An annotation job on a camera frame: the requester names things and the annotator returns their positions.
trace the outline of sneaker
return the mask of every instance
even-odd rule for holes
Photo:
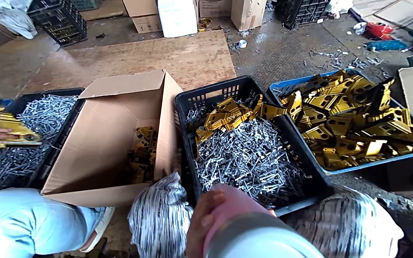
[[[114,214],[114,210],[115,210],[114,207],[106,207],[105,208],[105,213],[103,214],[103,218],[100,220],[100,222],[96,226],[94,232],[90,236],[90,237],[93,238],[92,242],[88,246],[81,247],[79,249],[79,251],[81,251],[83,253],[88,253],[89,251],[91,251],[96,246],[96,244],[100,241],[101,237],[103,236],[103,233],[105,232],[106,228],[108,227],[109,222],[111,221],[112,215]]]

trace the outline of blue plastic crate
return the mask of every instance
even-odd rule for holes
[[[329,73],[322,73],[321,76],[333,75],[333,74],[337,73],[338,71],[339,70],[329,72]],[[359,71],[356,71],[356,70],[347,69],[347,73],[349,75],[359,74],[359,75],[361,75],[361,76],[363,76],[364,78],[367,79],[366,76],[364,76],[362,73],[360,73]],[[301,77],[301,78],[297,78],[297,79],[289,79],[289,80],[284,80],[284,81],[272,83],[267,89],[267,95],[270,97],[270,99],[275,104],[281,105],[281,103],[278,99],[278,96],[285,97],[285,96],[289,95],[293,91],[295,91],[295,90],[299,89],[300,87],[306,85],[306,83],[308,83],[313,77],[315,77],[315,75],[310,75],[310,76]],[[391,102],[390,102],[390,107],[393,108],[393,107],[403,107],[403,106],[400,105],[397,101],[395,101],[392,98]],[[299,130],[297,129],[297,127],[294,124],[294,122],[292,121],[292,119],[288,115],[285,115],[285,119],[291,124],[293,129],[297,132],[299,137],[303,140],[302,135],[299,133]],[[303,140],[302,142],[304,144],[303,147],[306,148],[307,150],[309,150],[310,152],[312,152],[310,150],[310,148],[308,147],[307,143],[305,142],[305,140]],[[346,167],[346,168],[339,169],[339,170],[336,170],[336,171],[328,171],[328,170],[324,169],[323,167],[321,167],[318,164],[318,162],[315,160],[314,156],[313,156],[312,161],[315,163],[316,166],[320,167],[325,173],[340,174],[340,173],[346,173],[346,172],[350,172],[350,171],[353,171],[353,170],[358,170],[358,169],[362,169],[362,168],[365,168],[365,167],[372,167],[372,166],[376,166],[376,165],[379,165],[379,164],[384,164],[384,163],[388,163],[388,162],[391,162],[391,161],[396,161],[396,160],[410,158],[410,157],[413,157],[413,153],[406,154],[406,155],[401,155],[401,156],[396,156],[396,157],[392,157],[392,158],[389,158],[389,159],[373,161],[373,162],[362,164],[362,165],[359,165],[359,166],[356,166],[356,167],[355,166]]]
[[[3,99],[1,100],[0,107],[8,107],[12,102],[14,102],[13,99]]]

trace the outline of open cardboard box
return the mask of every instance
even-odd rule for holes
[[[164,70],[96,79],[79,96],[85,103],[41,194],[85,207],[132,204],[150,185],[119,180],[138,141],[134,128],[152,126],[158,132],[154,178],[172,173],[174,98],[182,91]]]

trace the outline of grey cloth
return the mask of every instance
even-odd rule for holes
[[[193,208],[177,172],[142,191],[130,210],[131,243],[141,258],[185,257]]]
[[[371,197],[335,185],[336,193],[293,212],[284,222],[311,242],[326,258],[392,258],[404,233]]]

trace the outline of shoe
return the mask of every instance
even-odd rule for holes
[[[101,237],[103,236],[103,233],[105,232],[106,228],[108,227],[115,209],[116,208],[114,207],[105,208],[105,213],[103,214],[103,218],[100,220],[100,222],[95,228],[96,236],[93,239],[92,243],[88,247],[80,248],[79,251],[83,253],[88,253],[96,246],[96,244],[100,241]]]

